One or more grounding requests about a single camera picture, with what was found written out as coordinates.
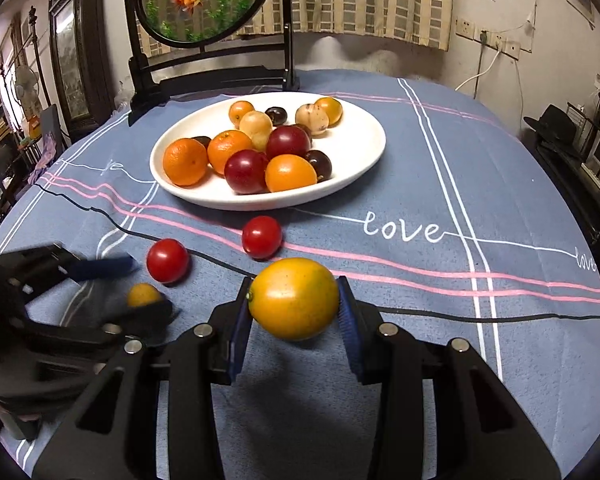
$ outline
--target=blue tablecloth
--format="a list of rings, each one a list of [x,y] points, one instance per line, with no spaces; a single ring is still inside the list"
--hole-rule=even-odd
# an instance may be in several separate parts
[[[299,76],[303,91],[375,115],[387,147],[344,190],[271,213],[285,230],[281,256],[308,256],[346,275],[357,298],[385,307],[385,320],[416,338],[467,338],[567,474],[600,432],[600,319],[586,318],[600,316],[600,277],[551,181],[490,111],[458,92],[344,70]],[[16,204],[0,227],[0,253],[59,241],[90,257],[125,251],[143,262],[151,242],[114,221],[259,272],[265,264],[242,252],[236,231],[253,214],[182,202],[158,188],[148,167],[169,126],[225,98],[169,102],[132,127],[126,114],[113,117]],[[241,279],[196,258],[183,285],[160,287],[182,309],[168,337],[234,298]],[[93,323],[138,281],[151,281],[144,269],[115,285],[66,282],[29,312],[53,324]],[[420,312],[401,314],[404,308]],[[567,317],[474,321],[536,314]],[[432,390],[425,389],[431,475],[434,418]],[[228,479],[366,478],[379,388],[356,383],[335,325],[304,344],[278,341],[254,325],[242,374],[230,388],[214,387],[213,398]],[[166,478],[164,397],[160,409],[158,473]],[[2,439],[30,473],[53,427],[45,425],[34,443]]]

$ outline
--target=white plate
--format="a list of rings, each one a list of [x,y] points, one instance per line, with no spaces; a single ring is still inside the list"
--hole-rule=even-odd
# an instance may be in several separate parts
[[[197,186],[174,186],[162,169],[164,150],[174,140],[183,137],[207,136],[214,138],[220,132],[234,129],[229,120],[229,107],[235,101],[248,100],[256,110],[263,112],[272,106],[282,106],[289,114],[287,124],[292,124],[296,110],[303,104],[313,103],[322,97],[302,92],[268,92],[227,99],[193,112],[169,128],[155,143],[149,158],[154,179],[169,193],[188,202],[212,209],[230,211],[260,211],[303,204],[341,190],[371,168],[384,152],[386,137],[382,126],[373,115],[346,101],[342,103],[342,118],[325,136],[314,139],[312,149],[328,155],[333,165],[329,180],[313,186],[279,191],[240,195],[235,193],[213,171]]]

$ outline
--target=beige curtain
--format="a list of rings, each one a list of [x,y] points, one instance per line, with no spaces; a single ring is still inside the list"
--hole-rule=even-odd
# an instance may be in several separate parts
[[[279,34],[281,0],[266,0],[242,34]],[[294,30],[394,38],[448,50],[452,0],[292,0]],[[172,49],[155,41],[137,23],[147,57]]]

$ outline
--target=tomato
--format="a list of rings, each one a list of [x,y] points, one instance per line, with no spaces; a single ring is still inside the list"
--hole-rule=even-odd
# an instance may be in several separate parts
[[[282,245],[282,228],[270,216],[256,216],[242,229],[242,248],[254,260],[270,258]]]
[[[146,269],[160,283],[173,283],[189,269],[189,253],[177,240],[165,238],[153,244],[146,255]]]

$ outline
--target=black wooden frame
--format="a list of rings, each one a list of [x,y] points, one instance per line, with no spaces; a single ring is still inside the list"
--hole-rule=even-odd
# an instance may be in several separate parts
[[[114,101],[109,54],[104,29],[102,0],[74,0],[75,41],[88,114],[71,118],[62,85],[56,42],[56,16],[70,0],[49,0],[49,43],[60,109],[72,142],[104,124],[113,113]]]
[[[261,6],[264,0],[256,0],[256,3]],[[283,28],[281,42],[244,44],[212,51],[205,50],[205,45],[218,41],[243,26],[253,16],[259,6],[252,6],[250,12],[245,14],[243,19],[238,20],[235,27],[227,29],[225,33],[199,43],[182,45],[188,48],[196,48],[198,53],[149,64],[147,56],[142,53],[138,30],[136,29],[136,14],[144,17],[144,11],[140,8],[139,0],[125,0],[126,26],[128,28],[132,53],[132,57],[129,59],[129,70],[136,90],[136,94],[131,99],[131,113],[128,118],[129,125],[135,123],[151,108],[165,104],[172,96],[176,95],[256,85],[279,85],[285,91],[297,89],[299,82],[294,69],[291,0],[282,0]],[[147,30],[147,33],[155,38],[155,33],[152,34],[152,31],[148,30],[150,27],[142,23],[142,21],[146,22],[146,19],[143,20],[139,17],[139,21],[142,27]],[[201,59],[273,50],[284,51],[284,68],[266,68],[260,65],[206,70],[163,79],[159,83],[156,83],[152,76],[152,73],[157,70]]]

